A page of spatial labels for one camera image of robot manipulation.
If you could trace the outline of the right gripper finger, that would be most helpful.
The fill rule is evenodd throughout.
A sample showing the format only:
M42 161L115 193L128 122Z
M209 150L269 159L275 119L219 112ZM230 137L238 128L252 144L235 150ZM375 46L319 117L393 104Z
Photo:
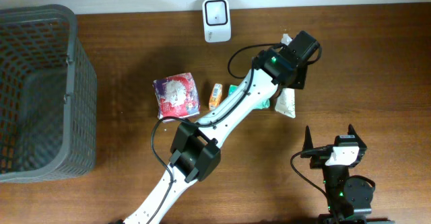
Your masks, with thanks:
M306 151L311 149L313 149L312 137L309 126L306 126L302 150Z
M352 124L349 124L348 128L347 128L347 134L352 136L353 139L357 142L357 143L361 143L362 139L358 136L358 134L356 133L354 127Z

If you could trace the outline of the white tube gold cap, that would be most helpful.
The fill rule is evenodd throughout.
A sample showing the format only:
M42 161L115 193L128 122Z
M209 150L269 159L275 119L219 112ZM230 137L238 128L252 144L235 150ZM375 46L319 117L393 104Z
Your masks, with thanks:
M290 118L296 117L295 91L293 89L282 89L276 101L275 111Z

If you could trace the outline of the teal wet wipes pouch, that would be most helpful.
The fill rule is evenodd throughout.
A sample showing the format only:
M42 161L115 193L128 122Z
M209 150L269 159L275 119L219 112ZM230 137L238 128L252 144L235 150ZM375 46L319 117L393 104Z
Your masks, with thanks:
M270 107L270 99L263 100L255 106L256 110L268 109Z

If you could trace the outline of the green tissue pack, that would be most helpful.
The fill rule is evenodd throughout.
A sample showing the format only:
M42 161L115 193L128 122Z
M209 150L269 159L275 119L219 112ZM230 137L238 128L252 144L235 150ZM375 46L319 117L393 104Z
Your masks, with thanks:
M237 90L237 88L237 85L230 85L228 90L228 96L232 95Z

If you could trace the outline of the small orange box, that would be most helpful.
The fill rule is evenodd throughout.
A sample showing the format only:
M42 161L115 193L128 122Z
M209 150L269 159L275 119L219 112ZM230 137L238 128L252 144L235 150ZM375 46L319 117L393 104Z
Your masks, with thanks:
M209 109L215 110L221 102L223 86L220 83L216 83L212 89L211 95L209 97Z

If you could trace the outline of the red purple snack bag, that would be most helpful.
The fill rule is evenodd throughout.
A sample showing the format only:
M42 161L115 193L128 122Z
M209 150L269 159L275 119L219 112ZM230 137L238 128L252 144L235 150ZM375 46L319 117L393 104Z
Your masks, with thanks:
M181 73L153 81L158 102L158 118L188 118L200 113L199 95L191 73Z

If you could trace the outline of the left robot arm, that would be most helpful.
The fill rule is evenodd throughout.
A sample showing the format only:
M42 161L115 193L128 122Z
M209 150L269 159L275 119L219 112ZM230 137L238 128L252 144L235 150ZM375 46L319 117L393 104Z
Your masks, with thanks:
M322 53L319 42L301 31L288 44L270 44L251 61L236 91L195 122L179 119L165 169L156 187L124 223L159 223L181 194L208 177L221 161L228 135L261 102L280 88L302 89L308 66Z

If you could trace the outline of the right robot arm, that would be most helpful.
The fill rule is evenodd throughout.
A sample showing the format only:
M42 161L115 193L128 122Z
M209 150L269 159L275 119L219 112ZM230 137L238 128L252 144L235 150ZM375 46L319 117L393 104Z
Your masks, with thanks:
M307 126L302 150L294 157L308 158L310 168L323 171L324 188L317 188L327 200L327 214L317 223L392 223L388 219L368 219L376 184L364 176L352 176L349 170L362 160L367 146L352 125L347 134L335 137L334 144L314 147Z

